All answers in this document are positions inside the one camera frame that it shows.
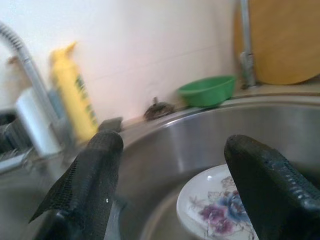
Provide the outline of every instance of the white container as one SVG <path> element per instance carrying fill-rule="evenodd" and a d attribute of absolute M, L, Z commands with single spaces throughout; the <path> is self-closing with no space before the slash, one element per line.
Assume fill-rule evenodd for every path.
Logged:
<path fill-rule="evenodd" d="M 51 122 L 43 111 L 43 107 L 32 87 L 22 92 L 15 107 L 34 148 L 41 157 L 61 152 L 62 148 L 52 129 Z"/>

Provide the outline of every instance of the floral plate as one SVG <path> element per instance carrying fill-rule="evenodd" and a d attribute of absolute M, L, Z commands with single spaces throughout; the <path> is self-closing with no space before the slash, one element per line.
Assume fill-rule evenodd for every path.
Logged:
<path fill-rule="evenodd" d="M 199 239 L 258 240 L 226 164 L 188 181 L 176 212 L 182 225 Z"/>

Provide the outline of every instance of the white tiled wall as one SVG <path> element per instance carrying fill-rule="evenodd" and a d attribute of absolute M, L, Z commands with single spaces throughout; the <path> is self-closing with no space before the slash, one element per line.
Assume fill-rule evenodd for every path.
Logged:
<path fill-rule="evenodd" d="M 99 121 L 117 116 L 128 120 L 141 116 L 155 96 L 178 103 L 179 86 L 234 72 L 235 2 L 1 0 L 0 21 L 25 41 L 48 88 L 50 52 L 78 41 L 73 59 Z M 15 99 L 2 97 L 8 92 L 2 83 L 10 79 L 5 66 L 10 54 L 0 46 L 2 108 Z"/>

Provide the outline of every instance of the faucet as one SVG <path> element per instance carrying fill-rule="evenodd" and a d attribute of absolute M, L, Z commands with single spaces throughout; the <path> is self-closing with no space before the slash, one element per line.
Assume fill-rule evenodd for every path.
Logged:
<path fill-rule="evenodd" d="M 65 147 L 70 146 L 71 138 L 70 136 L 67 136 L 70 133 L 68 129 L 68 118 L 65 114 L 63 116 L 58 116 L 57 112 L 55 111 L 54 106 L 44 86 L 44 82 L 25 44 L 14 31 L 12 31 L 1 21 L 0 37 L 2 37 L 8 43 L 8 45 L 17 55 L 21 66 L 23 67 L 26 75 L 32 83 L 34 92 L 42 106 L 42 110 L 49 118 L 50 126 L 52 127 L 52 130 L 55 133 L 59 143 L 61 145 L 64 145 Z"/>
<path fill-rule="evenodd" d="M 251 44 L 250 16 L 248 0 L 241 0 L 242 28 L 244 51 L 240 54 L 240 62 L 244 84 L 242 88 L 248 89 L 257 86 L 254 70 L 254 54 Z"/>

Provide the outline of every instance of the round cutting board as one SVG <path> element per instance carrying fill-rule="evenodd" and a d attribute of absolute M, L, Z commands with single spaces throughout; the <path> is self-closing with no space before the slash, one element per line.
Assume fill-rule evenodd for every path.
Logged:
<path fill-rule="evenodd" d="M 258 81 L 289 85 L 320 74 L 320 0 L 248 1 Z M 239 4 L 234 23 L 237 56 L 244 49 L 242 31 Z"/>

